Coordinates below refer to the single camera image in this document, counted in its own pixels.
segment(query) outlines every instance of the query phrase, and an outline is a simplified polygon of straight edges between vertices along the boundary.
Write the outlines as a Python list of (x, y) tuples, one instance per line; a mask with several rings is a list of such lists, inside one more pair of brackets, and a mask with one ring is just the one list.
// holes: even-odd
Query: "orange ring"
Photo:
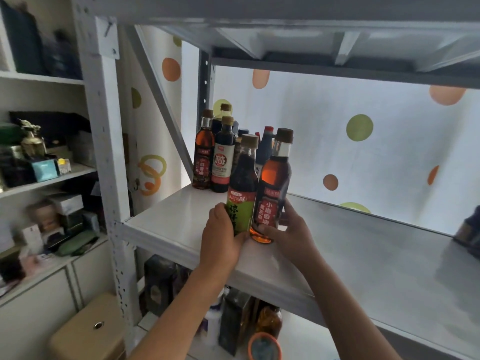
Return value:
[(252, 356), (252, 344), (257, 338), (269, 338), (272, 340), (272, 342), (276, 345), (278, 349), (278, 359), (277, 360), (282, 360), (282, 348), (280, 347), (279, 342), (275, 337), (273, 337), (271, 334), (267, 332), (257, 332), (254, 333), (252, 337), (250, 337), (248, 341), (248, 359), (249, 360), (255, 360), (254, 357)]

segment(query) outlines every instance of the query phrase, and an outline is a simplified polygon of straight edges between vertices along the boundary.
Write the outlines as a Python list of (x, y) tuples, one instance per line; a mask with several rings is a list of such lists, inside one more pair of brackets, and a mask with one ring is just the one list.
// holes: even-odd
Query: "white label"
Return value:
[(263, 164), (255, 163), (255, 173), (257, 173), (258, 178), (260, 178), (260, 173), (262, 172)]
[(215, 144), (215, 150), (213, 151), (212, 176), (219, 178), (230, 177), (234, 150), (235, 145)]

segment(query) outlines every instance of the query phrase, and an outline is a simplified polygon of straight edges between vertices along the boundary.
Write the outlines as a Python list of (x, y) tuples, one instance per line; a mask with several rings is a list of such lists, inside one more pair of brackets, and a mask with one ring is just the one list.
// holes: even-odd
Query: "person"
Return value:
[[(260, 225), (297, 267), (315, 295), (341, 360), (401, 360), (315, 246), (307, 224), (285, 201), (286, 231)], [(183, 289), (132, 351), (129, 360), (184, 360), (209, 306), (237, 265), (244, 232), (233, 236), (225, 204), (209, 212), (201, 236), (200, 263)]]

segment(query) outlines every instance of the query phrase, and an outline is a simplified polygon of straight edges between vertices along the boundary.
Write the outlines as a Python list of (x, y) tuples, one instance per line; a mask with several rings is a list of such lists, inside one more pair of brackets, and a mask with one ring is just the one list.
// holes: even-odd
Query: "beige stool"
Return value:
[(124, 359), (124, 328), (117, 297), (103, 293), (64, 324), (48, 348), (55, 360)]

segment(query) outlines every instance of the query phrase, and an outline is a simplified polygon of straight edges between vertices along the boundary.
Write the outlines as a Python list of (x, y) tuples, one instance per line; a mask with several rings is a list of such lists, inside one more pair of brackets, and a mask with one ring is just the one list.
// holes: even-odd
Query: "gold bottle cap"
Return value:
[(293, 130), (279, 127), (276, 131), (275, 140), (281, 143), (291, 144), (293, 142)]
[(210, 110), (209, 108), (205, 108), (201, 113), (201, 117), (213, 119), (213, 110)]
[(240, 146), (250, 149), (258, 149), (258, 136), (252, 134), (243, 134), (241, 136)]
[(221, 111), (229, 111), (229, 112), (232, 112), (232, 105), (229, 104), (229, 103), (222, 103), (220, 105), (220, 110)]
[(222, 116), (223, 125), (233, 125), (233, 116)]

